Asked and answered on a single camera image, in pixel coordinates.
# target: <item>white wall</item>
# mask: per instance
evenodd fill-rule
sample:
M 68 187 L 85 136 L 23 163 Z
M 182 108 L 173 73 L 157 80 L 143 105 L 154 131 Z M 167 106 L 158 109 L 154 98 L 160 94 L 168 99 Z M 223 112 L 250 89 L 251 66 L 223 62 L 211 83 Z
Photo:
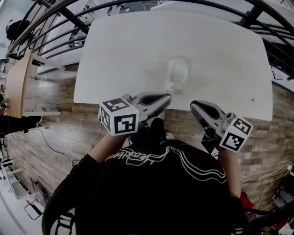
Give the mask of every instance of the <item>white wall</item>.
M 26 14 L 34 4 L 32 0 L 8 0 L 7 6 L 11 7 L 22 14 Z
M 14 22 L 22 20 L 24 17 L 24 13 L 12 8 L 9 6 L 8 2 L 6 1 L 3 5 L 3 9 L 0 12 L 0 43 L 5 43 L 6 46 L 9 46 L 10 41 L 6 38 L 6 26 L 11 19 L 14 19 Z M 7 52 L 7 48 L 0 48 L 0 59 L 5 58 Z

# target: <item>white sneaker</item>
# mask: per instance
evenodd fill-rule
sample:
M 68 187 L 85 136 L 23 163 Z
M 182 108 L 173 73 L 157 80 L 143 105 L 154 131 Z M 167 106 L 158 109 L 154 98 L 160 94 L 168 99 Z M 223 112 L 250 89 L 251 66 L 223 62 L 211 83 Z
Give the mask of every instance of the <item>white sneaker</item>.
M 165 132 L 165 137 L 167 140 L 174 140 L 175 139 L 174 135 L 169 131 Z
M 163 111 L 157 117 L 150 118 L 146 123 L 148 124 L 148 127 L 150 127 L 150 125 L 151 125 L 151 123 L 153 122 L 154 119 L 160 118 L 160 119 L 164 120 L 164 117 L 165 117 L 165 113 Z

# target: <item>wood plank flooring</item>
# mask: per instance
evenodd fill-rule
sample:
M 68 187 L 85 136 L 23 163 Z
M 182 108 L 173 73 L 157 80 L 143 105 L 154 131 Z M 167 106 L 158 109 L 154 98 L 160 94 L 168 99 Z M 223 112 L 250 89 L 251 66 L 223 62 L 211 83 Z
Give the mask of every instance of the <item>wood plank flooring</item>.
M 30 80 L 25 102 L 26 111 L 45 108 L 46 111 L 62 112 L 60 117 L 44 118 L 40 129 L 52 148 L 71 158 L 74 155 L 82 157 L 87 152 L 100 125 L 97 119 L 98 105 L 75 104 L 73 101 L 75 69 L 48 73 L 48 81 Z M 294 160 L 294 94 L 273 84 L 273 100 L 274 115 L 271 122 L 249 119 L 254 130 L 239 156 L 243 180 L 256 179 Z M 201 140 L 204 131 L 190 112 L 167 110 L 165 128 L 176 139 L 203 149 Z M 94 144 L 105 133 L 102 127 Z M 28 189 L 32 190 L 32 178 L 39 181 L 49 195 L 71 169 L 71 163 L 64 155 L 49 149 L 39 130 L 11 134 L 10 155 L 16 161 L 16 166 L 23 169 L 23 176 L 20 177 Z M 242 184 L 242 189 L 257 205 L 269 182 L 286 171 L 287 168 L 283 168 L 260 181 Z M 265 193 L 260 209 L 273 206 L 272 195 L 271 190 Z

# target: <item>person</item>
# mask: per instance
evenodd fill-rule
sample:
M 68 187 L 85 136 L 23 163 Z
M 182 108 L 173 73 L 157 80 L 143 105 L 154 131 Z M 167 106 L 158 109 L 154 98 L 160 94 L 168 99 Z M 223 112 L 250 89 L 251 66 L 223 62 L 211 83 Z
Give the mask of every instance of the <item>person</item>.
M 235 153 L 219 149 L 216 160 L 167 140 L 160 118 L 122 148 L 127 137 L 105 135 L 73 167 L 48 201 L 43 234 L 245 233 Z
M 41 121 L 41 116 L 16 118 L 4 115 L 5 107 L 3 104 L 0 107 L 0 138 L 13 132 L 28 132 L 29 129 L 36 128 Z

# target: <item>white graphic print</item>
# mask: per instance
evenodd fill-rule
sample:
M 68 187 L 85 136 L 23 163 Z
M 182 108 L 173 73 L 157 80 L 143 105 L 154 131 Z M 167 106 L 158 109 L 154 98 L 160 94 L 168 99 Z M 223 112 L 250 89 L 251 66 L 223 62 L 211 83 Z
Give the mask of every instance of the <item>white graphic print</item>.
M 119 158 L 123 159 L 126 158 L 126 164 L 127 165 L 133 165 L 133 166 L 141 166 L 146 162 L 150 162 L 150 164 L 153 164 L 154 162 L 161 162 L 165 159 L 165 157 L 168 155 L 168 153 L 172 150 L 176 155 L 180 157 L 181 163 L 185 169 L 185 171 L 191 175 L 194 179 L 199 181 L 207 181 L 210 179 L 217 180 L 221 184 L 226 182 L 226 175 L 216 169 L 210 169 L 210 170 L 202 170 L 198 167 L 191 164 L 188 159 L 186 158 L 185 153 L 180 150 L 176 149 L 174 147 L 168 146 L 165 149 L 165 153 L 162 155 L 156 155 L 156 154 L 144 154 L 140 152 L 134 152 L 132 149 L 124 148 L 119 150 L 118 153 L 109 156 L 106 160 L 112 159 L 112 158 Z M 196 175 L 205 176 L 207 175 L 206 179 L 199 179 L 196 177 Z

